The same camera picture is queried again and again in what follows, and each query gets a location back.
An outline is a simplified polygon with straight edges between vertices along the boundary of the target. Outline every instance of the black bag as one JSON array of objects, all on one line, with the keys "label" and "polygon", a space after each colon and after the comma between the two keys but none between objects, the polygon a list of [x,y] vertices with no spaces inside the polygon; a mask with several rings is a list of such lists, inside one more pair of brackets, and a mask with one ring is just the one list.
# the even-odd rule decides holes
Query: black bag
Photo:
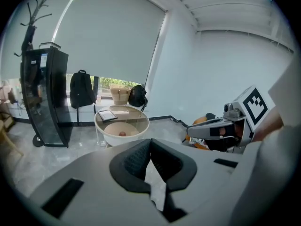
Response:
[{"label": "black bag", "polygon": [[94,104],[96,114],[96,98],[92,90],[90,74],[80,70],[74,73],[70,81],[70,102],[71,107],[76,109],[77,125],[79,125],[79,107]]},{"label": "black bag", "polygon": [[128,102],[130,105],[135,107],[143,106],[141,111],[144,111],[144,108],[147,105],[147,98],[145,97],[146,91],[141,85],[136,85],[132,88]]}]

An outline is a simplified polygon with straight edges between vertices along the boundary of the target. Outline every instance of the white wall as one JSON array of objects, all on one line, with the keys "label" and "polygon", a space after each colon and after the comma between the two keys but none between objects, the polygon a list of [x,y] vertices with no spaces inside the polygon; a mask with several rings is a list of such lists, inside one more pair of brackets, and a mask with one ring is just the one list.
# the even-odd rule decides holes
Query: white wall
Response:
[{"label": "white wall", "polygon": [[177,11],[167,13],[166,19],[160,34],[164,42],[158,40],[158,46],[163,45],[155,54],[158,63],[152,65],[146,82],[149,103],[145,111],[149,117],[172,115],[178,119],[183,99],[180,90],[187,82],[182,72],[191,60],[195,30]]},{"label": "white wall", "polygon": [[268,90],[292,59],[287,48],[266,38],[241,32],[198,32],[192,62],[181,71],[182,102],[174,109],[177,119],[190,125],[206,113],[222,116],[223,105],[255,84],[270,108]]}]

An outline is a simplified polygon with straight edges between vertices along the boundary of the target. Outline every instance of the marble floor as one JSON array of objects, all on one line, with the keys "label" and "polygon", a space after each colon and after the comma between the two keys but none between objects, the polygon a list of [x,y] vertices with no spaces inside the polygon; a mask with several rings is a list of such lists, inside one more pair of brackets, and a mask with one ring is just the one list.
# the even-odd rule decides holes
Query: marble floor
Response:
[{"label": "marble floor", "polygon": [[[151,121],[144,138],[164,139],[181,144],[185,134],[184,126],[164,119]],[[30,124],[19,122],[9,131],[8,136],[24,153],[23,157],[5,143],[0,145],[0,160],[8,181],[25,196],[29,196],[46,178],[75,159],[93,151],[105,150],[105,147],[97,144],[95,127],[74,127],[69,148],[34,147],[34,135]],[[165,183],[151,162],[147,167],[145,181],[151,185],[150,198],[159,210],[163,210]]]}]

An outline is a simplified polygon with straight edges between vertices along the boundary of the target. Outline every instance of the woven basket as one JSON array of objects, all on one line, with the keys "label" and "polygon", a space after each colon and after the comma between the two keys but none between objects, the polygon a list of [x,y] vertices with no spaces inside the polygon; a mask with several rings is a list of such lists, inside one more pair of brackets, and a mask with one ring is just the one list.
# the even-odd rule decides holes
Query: woven basket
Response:
[{"label": "woven basket", "polygon": [[111,88],[111,94],[115,105],[126,105],[131,90],[125,88]]}]

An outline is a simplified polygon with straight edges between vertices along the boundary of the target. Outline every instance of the tablet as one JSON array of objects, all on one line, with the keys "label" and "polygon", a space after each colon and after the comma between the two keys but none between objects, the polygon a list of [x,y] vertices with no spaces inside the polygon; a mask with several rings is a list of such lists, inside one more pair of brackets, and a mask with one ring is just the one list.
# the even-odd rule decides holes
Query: tablet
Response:
[{"label": "tablet", "polygon": [[117,116],[115,116],[111,110],[98,111],[98,114],[103,121],[111,121],[117,119]]}]

